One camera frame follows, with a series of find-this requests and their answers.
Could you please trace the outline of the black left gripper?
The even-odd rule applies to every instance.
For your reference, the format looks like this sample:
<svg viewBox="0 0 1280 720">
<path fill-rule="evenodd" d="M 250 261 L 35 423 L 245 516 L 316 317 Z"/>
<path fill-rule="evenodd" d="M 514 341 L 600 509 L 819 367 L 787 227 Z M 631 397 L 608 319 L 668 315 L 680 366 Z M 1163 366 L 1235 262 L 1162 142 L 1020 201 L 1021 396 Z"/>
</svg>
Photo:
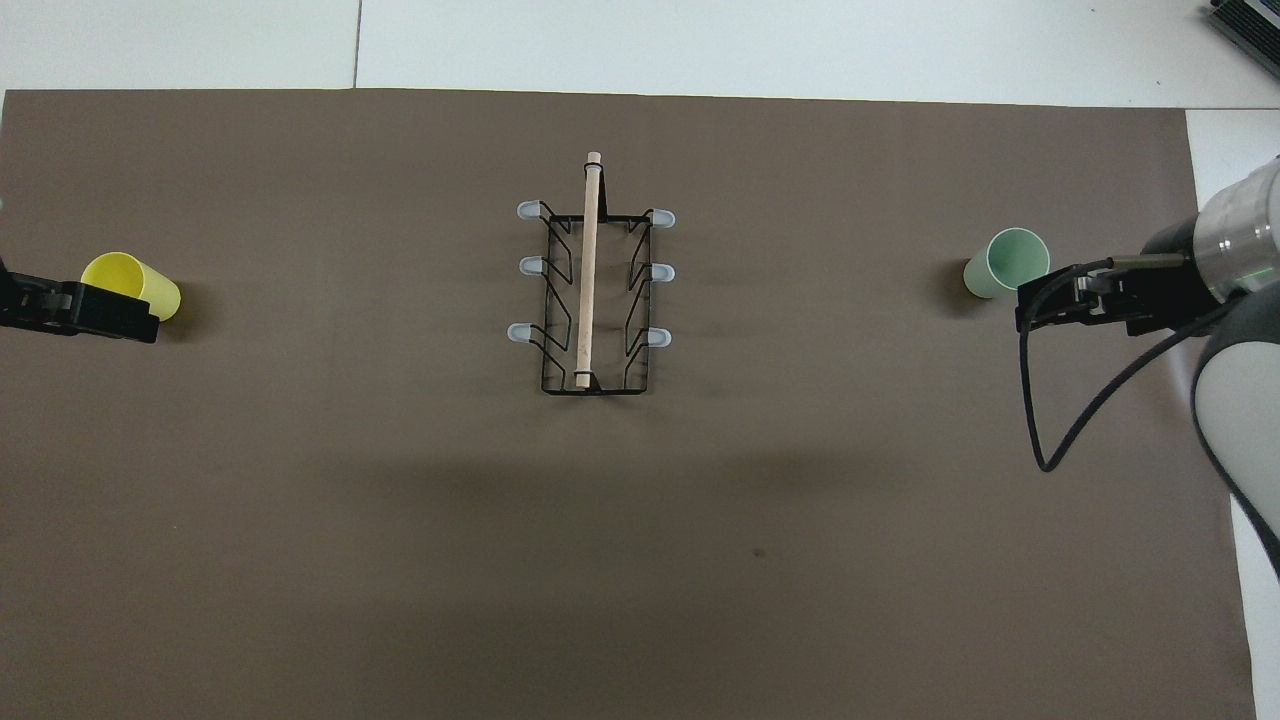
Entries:
<svg viewBox="0 0 1280 720">
<path fill-rule="evenodd" d="M 1 261 L 1 324 L 41 333 L 95 334 L 154 345 L 160 319 L 141 299 L 92 284 L 14 273 Z"/>
</svg>

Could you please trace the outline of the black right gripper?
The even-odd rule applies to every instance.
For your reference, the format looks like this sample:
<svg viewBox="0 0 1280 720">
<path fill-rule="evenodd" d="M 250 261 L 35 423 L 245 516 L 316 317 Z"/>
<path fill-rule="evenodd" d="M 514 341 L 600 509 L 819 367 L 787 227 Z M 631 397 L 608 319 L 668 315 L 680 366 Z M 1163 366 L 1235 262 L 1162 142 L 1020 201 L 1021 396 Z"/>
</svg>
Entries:
<svg viewBox="0 0 1280 720">
<path fill-rule="evenodd" d="M 1107 270 L 1078 278 L 1069 265 L 1018 286 L 1018 332 L 1078 322 L 1123 323 L 1129 336 L 1180 331 L 1206 314 L 1206 286 L 1190 263 L 1180 266 Z"/>
</svg>

